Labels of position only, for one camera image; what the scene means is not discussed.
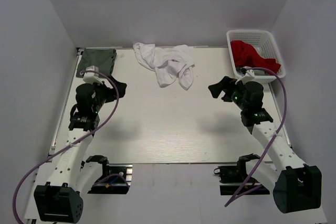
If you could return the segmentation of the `grey t shirt in basket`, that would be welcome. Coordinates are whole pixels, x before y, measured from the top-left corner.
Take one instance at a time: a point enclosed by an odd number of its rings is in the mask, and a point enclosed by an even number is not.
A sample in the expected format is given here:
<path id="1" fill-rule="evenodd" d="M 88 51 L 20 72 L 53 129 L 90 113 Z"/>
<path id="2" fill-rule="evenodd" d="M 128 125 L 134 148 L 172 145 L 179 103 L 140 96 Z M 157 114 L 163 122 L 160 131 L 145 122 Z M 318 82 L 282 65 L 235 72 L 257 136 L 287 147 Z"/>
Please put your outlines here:
<path id="1" fill-rule="evenodd" d="M 257 51 L 257 53 L 260 56 L 263 56 L 263 52 L 262 52 L 260 47 L 255 47 L 254 49 Z M 236 67 L 236 71 L 237 71 L 238 74 L 243 74 L 242 67 Z M 254 70 L 254 73 L 255 73 L 256 76 L 268 76 L 269 75 L 267 72 L 265 72 L 263 70 Z"/>

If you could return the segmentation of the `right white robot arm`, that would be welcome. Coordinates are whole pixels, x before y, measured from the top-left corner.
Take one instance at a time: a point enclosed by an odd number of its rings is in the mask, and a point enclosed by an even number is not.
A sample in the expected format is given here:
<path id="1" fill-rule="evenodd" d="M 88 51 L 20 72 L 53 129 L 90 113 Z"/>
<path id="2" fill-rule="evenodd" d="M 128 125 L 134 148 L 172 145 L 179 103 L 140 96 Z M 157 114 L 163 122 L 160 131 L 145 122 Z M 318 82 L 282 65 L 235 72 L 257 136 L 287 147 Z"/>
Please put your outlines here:
<path id="1" fill-rule="evenodd" d="M 272 166 L 262 156 L 239 157 L 236 172 L 244 183 L 252 178 L 273 196 L 282 213 L 317 209 L 321 206 L 322 174 L 317 166 L 309 166 L 297 156 L 287 141 L 276 132 L 272 117 L 263 107 L 264 88 L 254 81 L 242 81 L 225 76 L 208 86 L 212 97 L 232 102 L 241 110 L 243 125 L 262 145 Z"/>

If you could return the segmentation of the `white plastic basket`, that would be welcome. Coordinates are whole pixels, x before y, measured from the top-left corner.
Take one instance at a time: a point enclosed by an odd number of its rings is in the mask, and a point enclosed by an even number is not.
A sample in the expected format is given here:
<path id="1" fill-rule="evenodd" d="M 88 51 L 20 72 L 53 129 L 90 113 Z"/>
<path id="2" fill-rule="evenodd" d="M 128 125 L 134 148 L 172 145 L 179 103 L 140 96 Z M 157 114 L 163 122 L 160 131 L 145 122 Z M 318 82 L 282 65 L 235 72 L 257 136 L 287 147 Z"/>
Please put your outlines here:
<path id="1" fill-rule="evenodd" d="M 242 77 L 243 67 L 266 68 L 284 78 L 286 70 L 273 35 L 266 30 L 236 29 L 226 33 L 235 78 Z"/>

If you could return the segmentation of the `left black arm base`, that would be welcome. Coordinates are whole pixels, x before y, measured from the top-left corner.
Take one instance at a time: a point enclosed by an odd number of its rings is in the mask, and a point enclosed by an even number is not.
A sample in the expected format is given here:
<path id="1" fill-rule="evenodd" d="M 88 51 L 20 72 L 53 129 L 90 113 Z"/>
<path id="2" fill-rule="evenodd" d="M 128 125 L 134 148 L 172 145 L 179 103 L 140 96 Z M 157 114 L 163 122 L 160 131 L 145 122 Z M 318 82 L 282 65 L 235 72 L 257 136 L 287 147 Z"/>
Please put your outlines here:
<path id="1" fill-rule="evenodd" d="M 86 164 L 98 164 L 98 179 L 88 191 L 89 194 L 101 195 L 126 195 L 129 191 L 132 180 L 132 165 L 111 164 L 108 158 L 102 155 L 89 156 L 82 162 Z"/>

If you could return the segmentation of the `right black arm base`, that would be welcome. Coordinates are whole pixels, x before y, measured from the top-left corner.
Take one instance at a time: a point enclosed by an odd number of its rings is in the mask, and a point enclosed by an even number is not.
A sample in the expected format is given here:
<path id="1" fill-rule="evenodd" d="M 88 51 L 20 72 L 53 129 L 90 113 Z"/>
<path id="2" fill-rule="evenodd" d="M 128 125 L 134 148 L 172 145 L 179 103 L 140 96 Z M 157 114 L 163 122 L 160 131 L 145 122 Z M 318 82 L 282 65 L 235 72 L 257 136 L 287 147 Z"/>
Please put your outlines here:
<path id="1" fill-rule="evenodd" d="M 236 189 L 245 180 L 248 173 L 246 172 L 246 163 L 248 161 L 254 161 L 260 157 L 256 154 L 249 154 L 241 156 L 238 161 L 233 165 L 219 166 L 214 169 L 214 175 L 219 177 L 219 188 L 221 196 L 231 196 Z M 250 189 L 256 188 L 256 190 L 248 193 L 248 195 L 269 195 L 270 192 L 264 186 L 255 180 L 253 177 L 249 179 L 247 184 L 239 192 L 244 193 Z"/>

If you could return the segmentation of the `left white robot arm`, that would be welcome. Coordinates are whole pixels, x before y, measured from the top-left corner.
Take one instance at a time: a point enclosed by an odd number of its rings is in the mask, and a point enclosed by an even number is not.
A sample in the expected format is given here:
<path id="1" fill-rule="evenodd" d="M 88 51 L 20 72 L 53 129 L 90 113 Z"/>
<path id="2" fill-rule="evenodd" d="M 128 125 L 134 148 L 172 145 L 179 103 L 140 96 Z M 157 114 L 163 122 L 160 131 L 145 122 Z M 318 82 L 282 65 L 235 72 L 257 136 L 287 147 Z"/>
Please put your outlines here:
<path id="1" fill-rule="evenodd" d="M 65 151 L 43 185 L 37 185 L 34 199 L 41 221 L 77 223 L 83 211 L 83 194 L 94 182 L 110 178 L 105 156 L 84 160 L 86 150 L 99 126 L 99 111 L 105 103 L 125 96 L 127 85 L 112 78 L 107 87 L 98 77 L 86 77 L 76 88 L 76 104 L 70 112 Z"/>

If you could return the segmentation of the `red t shirt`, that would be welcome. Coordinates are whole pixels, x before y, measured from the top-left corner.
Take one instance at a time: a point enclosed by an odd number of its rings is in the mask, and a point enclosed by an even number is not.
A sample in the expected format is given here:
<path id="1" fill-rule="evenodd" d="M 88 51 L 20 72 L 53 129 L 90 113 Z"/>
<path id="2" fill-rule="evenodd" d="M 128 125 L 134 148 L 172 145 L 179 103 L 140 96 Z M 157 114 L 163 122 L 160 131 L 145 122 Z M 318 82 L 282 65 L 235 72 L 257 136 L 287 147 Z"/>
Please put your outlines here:
<path id="1" fill-rule="evenodd" d="M 252 45 L 241 40 L 231 41 L 230 45 L 236 67 L 266 68 L 274 73 L 277 73 L 281 67 L 275 59 L 262 58 Z"/>

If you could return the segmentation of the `folded dark green t shirt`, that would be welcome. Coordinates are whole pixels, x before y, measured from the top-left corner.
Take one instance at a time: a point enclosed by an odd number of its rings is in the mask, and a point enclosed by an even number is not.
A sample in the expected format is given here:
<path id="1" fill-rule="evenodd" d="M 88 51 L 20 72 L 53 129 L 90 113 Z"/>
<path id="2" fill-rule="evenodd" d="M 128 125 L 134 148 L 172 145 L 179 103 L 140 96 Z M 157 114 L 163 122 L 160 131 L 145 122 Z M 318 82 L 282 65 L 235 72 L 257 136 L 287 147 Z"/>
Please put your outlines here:
<path id="1" fill-rule="evenodd" d="M 86 70 L 88 67 L 98 67 L 98 71 L 104 75 L 112 76 L 114 63 L 117 57 L 115 49 L 85 49 L 79 61 L 76 77 L 82 78 L 81 71 Z"/>

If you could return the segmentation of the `white t shirt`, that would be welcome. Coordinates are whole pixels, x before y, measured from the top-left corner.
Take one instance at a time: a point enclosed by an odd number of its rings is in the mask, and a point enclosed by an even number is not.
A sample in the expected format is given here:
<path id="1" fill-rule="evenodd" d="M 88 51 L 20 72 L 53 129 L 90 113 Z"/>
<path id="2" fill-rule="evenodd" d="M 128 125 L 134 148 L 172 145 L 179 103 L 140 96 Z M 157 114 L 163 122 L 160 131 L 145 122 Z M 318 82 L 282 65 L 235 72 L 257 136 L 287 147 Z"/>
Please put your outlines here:
<path id="1" fill-rule="evenodd" d="M 176 80 L 184 90 L 188 90 L 194 81 L 194 59 L 187 45 L 161 48 L 155 44 L 135 43 L 135 57 L 140 65 L 154 71 L 161 88 L 173 84 Z"/>

